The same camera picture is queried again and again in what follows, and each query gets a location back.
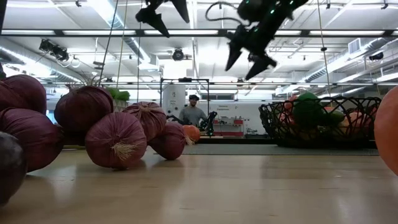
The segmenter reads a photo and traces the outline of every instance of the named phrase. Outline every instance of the black wire basket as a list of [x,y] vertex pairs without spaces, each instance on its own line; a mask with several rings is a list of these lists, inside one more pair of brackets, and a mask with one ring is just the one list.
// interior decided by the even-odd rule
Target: black wire basket
[[381,99],[306,99],[259,107],[262,125],[278,146],[367,147],[374,140],[374,119]]

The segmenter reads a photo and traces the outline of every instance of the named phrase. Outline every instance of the eggplant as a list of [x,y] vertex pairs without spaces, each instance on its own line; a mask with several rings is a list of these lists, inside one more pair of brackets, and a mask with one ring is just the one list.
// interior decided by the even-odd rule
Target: eggplant
[[0,207],[18,191],[26,172],[27,163],[18,139],[0,132]]

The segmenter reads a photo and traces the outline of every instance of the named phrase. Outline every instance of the light wood floor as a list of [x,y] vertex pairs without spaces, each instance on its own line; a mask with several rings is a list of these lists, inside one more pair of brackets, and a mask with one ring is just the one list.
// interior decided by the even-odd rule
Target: light wood floor
[[397,224],[398,177],[379,157],[148,152],[112,171],[70,151],[26,178],[0,223]]

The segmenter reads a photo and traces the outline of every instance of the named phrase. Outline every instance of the man's cap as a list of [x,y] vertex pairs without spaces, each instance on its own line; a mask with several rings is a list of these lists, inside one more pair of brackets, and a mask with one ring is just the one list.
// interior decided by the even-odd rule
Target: man's cap
[[199,97],[196,96],[196,95],[189,95],[189,100],[196,100],[196,101],[198,101],[198,100],[199,100]]

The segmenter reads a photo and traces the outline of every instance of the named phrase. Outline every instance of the gray shirt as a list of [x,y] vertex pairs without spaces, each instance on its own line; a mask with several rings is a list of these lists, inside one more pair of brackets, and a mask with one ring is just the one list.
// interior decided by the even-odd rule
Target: gray shirt
[[201,109],[197,108],[196,106],[187,106],[186,108],[182,109],[180,112],[179,119],[182,121],[188,120],[189,122],[192,123],[194,126],[199,126],[199,120],[207,119],[207,116],[205,112],[203,112]]

